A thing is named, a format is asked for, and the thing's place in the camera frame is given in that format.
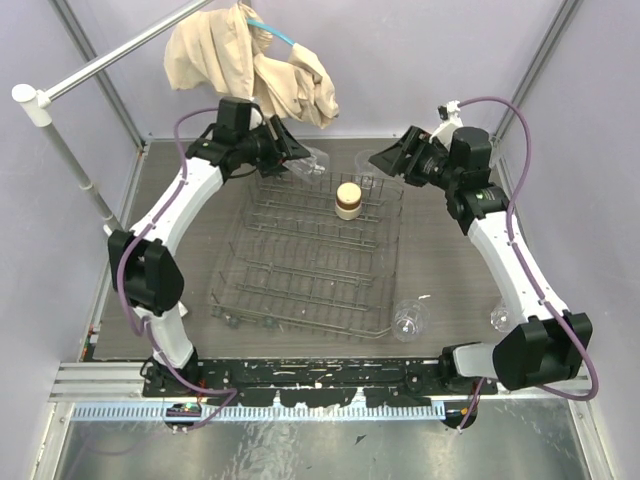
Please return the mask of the teal clothes hanger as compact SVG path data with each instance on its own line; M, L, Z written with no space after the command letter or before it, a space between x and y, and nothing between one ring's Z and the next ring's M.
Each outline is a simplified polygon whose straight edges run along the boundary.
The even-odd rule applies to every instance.
M258 28L258 29L260 29L262 31L268 32L269 34L277 37L278 39L280 39L281 41L285 42L287 45L289 45L291 47L293 47L296 44L296 42L293 39L291 39L289 36L285 35L281 31L279 31L279 30L277 30L277 29L275 29L275 28L273 28L273 27L271 27L269 25L266 25L264 23L258 22L258 21L254 20L254 19L247 19L247 24L249 26L251 26L251 27L255 27L255 28Z

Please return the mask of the metal garment rail stand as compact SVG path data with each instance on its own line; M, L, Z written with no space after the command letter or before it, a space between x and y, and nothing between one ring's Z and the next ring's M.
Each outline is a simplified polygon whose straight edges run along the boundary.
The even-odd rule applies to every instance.
M1 4L2 319L31 328L87 322L106 262L103 223L53 144L11 98L45 90L84 64L46 1ZM120 209L134 145L98 83L87 80L47 109L107 204Z

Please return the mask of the clear tumbler from corner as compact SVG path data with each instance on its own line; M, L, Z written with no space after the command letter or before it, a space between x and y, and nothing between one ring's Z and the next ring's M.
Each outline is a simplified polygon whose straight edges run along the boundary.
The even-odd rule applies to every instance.
M306 146L309 155L301 159L287 160L284 167L302 181L315 184L330 170L330 156L317 148Z

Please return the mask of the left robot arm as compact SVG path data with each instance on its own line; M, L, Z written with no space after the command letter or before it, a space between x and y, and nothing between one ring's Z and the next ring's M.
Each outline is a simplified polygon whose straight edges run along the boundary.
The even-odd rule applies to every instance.
M240 168L263 177L288 170L307 173L316 159L277 115L267 116L247 99L224 97L216 118L191 144L176 143L180 167L151 209L127 230L108 236L112 285L137 337L147 338L164 383L178 396L200 390L196 347L180 311L185 287L175 254L206 203Z

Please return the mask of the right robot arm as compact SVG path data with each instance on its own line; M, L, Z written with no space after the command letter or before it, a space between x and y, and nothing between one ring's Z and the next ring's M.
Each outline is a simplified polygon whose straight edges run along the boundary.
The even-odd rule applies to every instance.
M479 251L511 315L513 327L496 344L443 349L438 379L459 394L474 377L509 390L546 387L577 377L593 334L589 317L573 313L535 267L504 190L491 182L489 134L459 127L449 143L412 126L370 164L412 186L433 185L445 194L449 215Z

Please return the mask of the clear cup front of rack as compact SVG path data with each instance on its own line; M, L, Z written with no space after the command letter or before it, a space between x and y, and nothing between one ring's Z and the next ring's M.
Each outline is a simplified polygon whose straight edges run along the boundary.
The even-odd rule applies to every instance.
M401 342L412 342L425 333L428 320L428 308L421 300L402 300L395 306L391 332Z

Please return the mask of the beige brown travel cup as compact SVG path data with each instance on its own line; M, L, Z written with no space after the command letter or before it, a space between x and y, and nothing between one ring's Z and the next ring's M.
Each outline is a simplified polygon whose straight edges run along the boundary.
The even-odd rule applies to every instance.
M362 210L362 190L353 182L342 183L336 190L335 213L346 221L356 219Z

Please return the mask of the aluminium frame rail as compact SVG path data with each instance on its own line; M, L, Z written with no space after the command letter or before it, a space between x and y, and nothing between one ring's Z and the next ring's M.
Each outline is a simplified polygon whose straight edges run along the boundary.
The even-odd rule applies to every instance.
M49 400L58 402L140 400L143 398L144 384L139 374L140 366L140 362L62 363L54 379ZM575 379L556 383L552 388L567 394L582 396L591 387L590 380L586 369L582 368ZM497 393L483 393L483 396L508 400L556 396L537 387L510 391L500 383L492 383L492 385L497 385ZM427 394L433 398L446 400L460 400L466 395L464 393Z

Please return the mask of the beige cloth garment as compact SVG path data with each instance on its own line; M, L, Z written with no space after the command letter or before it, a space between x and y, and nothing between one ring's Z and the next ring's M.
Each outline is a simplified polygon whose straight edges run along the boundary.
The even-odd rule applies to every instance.
M164 53L171 88L207 86L220 96L256 101L268 117L328 127L340 107L334 83L318 56L296 42L287 59L269 57L275 36L249 26L247 19L263 23L255 10L237 2L178 22Z

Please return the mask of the clear cup behind rack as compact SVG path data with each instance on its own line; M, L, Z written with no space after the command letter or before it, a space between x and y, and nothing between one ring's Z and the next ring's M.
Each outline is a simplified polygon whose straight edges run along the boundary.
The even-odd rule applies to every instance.
M354 176L354 182L358 184L362 190L376 188L383 178L383 172L370 162L370 158L375 154L375 150L367 149L360 151L355 156L354 164L356 174Z

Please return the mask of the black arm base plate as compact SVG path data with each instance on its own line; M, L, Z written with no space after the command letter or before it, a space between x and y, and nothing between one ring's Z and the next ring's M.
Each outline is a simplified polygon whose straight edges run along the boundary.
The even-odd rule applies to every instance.
M200 397L211 406L230 399L244 407L345 407L358 394L368 408L429 406L441 396L471 397L480 382L429 358L200 360L182 373L190 386L152 358L139 373L146 398Z

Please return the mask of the clear cup lying right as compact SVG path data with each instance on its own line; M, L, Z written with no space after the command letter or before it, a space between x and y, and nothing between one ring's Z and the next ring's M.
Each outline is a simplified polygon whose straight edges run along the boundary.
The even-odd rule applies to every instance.
M510 312L503 300L499 301L490 314L490 323L500 333L507 333L511 327Z

